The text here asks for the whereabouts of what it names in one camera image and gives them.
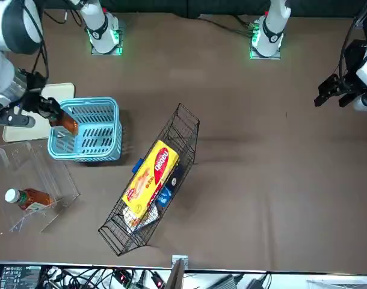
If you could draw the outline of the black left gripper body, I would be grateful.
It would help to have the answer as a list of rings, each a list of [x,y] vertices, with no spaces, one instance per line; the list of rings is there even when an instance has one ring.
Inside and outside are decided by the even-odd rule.
[[[357,76],[355,70],[346,70],[338,75],[339,88],[338,95],[355,93],[361,95],[367,92],[367,86]]]

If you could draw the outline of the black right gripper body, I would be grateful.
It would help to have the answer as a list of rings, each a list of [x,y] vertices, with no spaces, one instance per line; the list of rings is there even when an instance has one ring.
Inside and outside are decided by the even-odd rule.
[[[36,113],[41,108],[42,88],[30,89],[20,99],[19,113],[22,111]]]

